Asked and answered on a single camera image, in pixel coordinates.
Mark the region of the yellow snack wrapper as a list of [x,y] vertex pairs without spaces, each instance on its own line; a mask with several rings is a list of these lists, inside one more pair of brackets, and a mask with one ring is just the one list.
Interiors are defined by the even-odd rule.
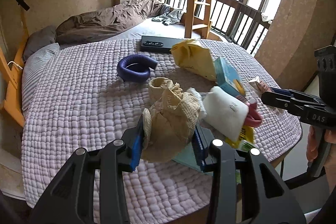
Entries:
[[232,141],[228,137],[225,137],[225,142],[235,149],[243,148],[247,143],[254,145],[254,133],[255,130],[252,127],[244,125],[240,130],[237,141]]

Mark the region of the lilac quilted blanket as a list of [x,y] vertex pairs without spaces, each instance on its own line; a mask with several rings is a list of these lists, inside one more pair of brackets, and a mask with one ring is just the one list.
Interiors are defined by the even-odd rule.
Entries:
[[[200,39],[213,60],[224,57],[243,83],[258,76],[279,88],[261,64],[242,47]],[[59,51],[45,66],[25,113],[22,172],[25,198],[34,207],[58,170],[79,147],[104,147],[134,127],[150,99],[147,83],[124,83],[118,62],[139,52],[138,39],[107,40]],[[166,77],[183,90],[207,93],[215,84],[175,65],[172,55],[140,53],[158,61],[151,78]],[[287,112],[277,115],[257,99],[262,124],[254,142],[269,162],[294,147],[302,137],[301,124]],[[123,175],[131,223],[167,223],[192,214],[210,201],[212,177],[175,161],[140,161]]]

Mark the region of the dark balcony railing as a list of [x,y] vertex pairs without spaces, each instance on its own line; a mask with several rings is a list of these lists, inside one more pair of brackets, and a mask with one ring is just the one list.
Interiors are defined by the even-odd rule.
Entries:
[[256,55],[271,24],[263,19],[260,11],[236,0],[213,0],[211,21],[212,31],[252,56]]

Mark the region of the grey pillow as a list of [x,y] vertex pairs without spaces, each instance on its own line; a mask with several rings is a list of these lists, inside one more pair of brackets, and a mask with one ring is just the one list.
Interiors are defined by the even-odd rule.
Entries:
[[56,27],[53,25],[46,26],[39,31],[34,32],[27,39],[25,50],[23,51],[22,59],[24,63],[36,51],[52,44],[56,41]]

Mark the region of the black flat box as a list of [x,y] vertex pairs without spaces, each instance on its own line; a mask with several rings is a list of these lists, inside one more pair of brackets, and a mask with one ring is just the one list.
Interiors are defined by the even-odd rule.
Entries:
[[171,53],[172,47],[182,41],[184,41],[184,39],[142,36],[140,41],[140,51],[169,54]]

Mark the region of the white vitamin B box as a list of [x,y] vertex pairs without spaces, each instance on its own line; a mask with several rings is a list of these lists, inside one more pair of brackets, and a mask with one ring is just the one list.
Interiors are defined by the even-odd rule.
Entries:
[[[256,76],[248,81],[248,85],[251,87],[253,92],[261,98],[261,95],[265,92],[272,92],[273,90],[264,82],[259,76]],[[284,114],[284,110],[278,109],[277,107],[268,106],[268,108],[277,116]]]

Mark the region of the beige paper towel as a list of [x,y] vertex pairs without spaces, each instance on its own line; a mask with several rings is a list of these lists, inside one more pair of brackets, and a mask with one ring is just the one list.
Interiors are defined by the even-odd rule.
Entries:
[[191,93],[165,77],[150,80],[148,92],[151,106],[142,112],[145,136],[141,159],[168,162],[190,143],[200,107]]

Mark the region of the teal flat box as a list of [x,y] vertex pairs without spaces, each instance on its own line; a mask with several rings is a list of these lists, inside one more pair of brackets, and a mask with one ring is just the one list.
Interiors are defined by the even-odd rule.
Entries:
[[187,166],[193,170],[203,173],[200,167],[197,165],[197,161],[194,155],[193,146],[189,143],[174,159],[173,161]]

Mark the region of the grey-green clothes on bed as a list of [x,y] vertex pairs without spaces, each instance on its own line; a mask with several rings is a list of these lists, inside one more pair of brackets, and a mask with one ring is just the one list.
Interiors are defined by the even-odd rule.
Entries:
[[152,18],[152,22],[161,22],[165,26],[179,24],[184,15],[184,11],[182,9],[173,9],[171,12],[166,12],[162,15],[156,16]]

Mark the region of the blue medicine box duck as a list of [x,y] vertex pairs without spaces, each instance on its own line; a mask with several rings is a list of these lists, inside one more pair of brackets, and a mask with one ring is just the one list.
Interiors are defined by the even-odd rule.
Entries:
[[214,61],[217,84],[226,93],[233,97],[244,96],[245,89],[238,71],[230,65],[223,57]]

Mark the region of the brown rumpled duvet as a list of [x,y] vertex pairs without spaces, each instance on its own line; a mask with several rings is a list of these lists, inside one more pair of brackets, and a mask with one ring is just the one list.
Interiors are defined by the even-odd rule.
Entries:
[[69,17],[56,28],[56,42],[61,46],[99,42],[169,11],[170,6],[159,0],[127,0]]

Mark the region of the white crumpled tissue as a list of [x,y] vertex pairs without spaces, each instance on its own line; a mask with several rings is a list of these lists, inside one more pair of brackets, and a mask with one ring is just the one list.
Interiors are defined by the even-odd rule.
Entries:
[[200,107],[200,112],[198,115],[198,120],[201,121],[202,119],[204,119],[207,115],[205,106],[203,104],[203,100],[202,100],[202,95],[201,93],[199,93],[196,89],[194,88],[188,88],[187,89],[188,93],[191,93],[198,101],[199,107]]

